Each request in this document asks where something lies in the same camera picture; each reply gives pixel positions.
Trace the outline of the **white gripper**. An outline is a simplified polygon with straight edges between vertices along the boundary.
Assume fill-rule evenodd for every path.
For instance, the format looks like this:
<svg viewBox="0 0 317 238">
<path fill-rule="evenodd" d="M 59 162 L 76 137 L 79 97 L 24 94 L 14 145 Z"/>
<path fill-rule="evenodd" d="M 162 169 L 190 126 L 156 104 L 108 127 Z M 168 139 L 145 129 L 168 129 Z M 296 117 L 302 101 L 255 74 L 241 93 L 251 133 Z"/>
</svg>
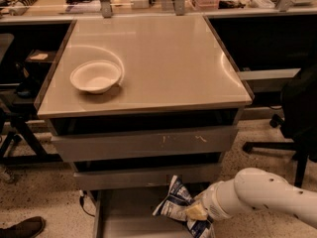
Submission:
<svg viewBox="0 0 317 238">
<path fill-rule="evenodd" d="M 193 220 L 204 221 L 208 215 L 213 220 L 224 220 L 231 218 L 220 205 L 217 197 L 219 186 L 222 184 L 221 181 L 215 182 L 209 185 L 205 190 L 199 194 L 201 203 L 194 203 L 185 209 L 185 213 L 188 218 Z"/>
</svg>

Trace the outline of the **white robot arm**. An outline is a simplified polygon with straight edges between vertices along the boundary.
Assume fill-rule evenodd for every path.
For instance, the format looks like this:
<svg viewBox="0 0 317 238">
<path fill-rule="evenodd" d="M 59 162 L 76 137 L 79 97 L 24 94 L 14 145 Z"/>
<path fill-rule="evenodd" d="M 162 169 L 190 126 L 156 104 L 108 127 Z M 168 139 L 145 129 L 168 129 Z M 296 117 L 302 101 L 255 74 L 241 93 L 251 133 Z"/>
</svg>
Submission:
<svg viewBox="0 0 317 238">
<path fill-rule="evenodd" d="M 317 227 L 317 193 L 295 187 L 284 178 L 256 168 L 240 170 L 199 193 L 185 213 L 193 220 L 223 220 L 255 210 L 288 214 Z"/>
</svg>

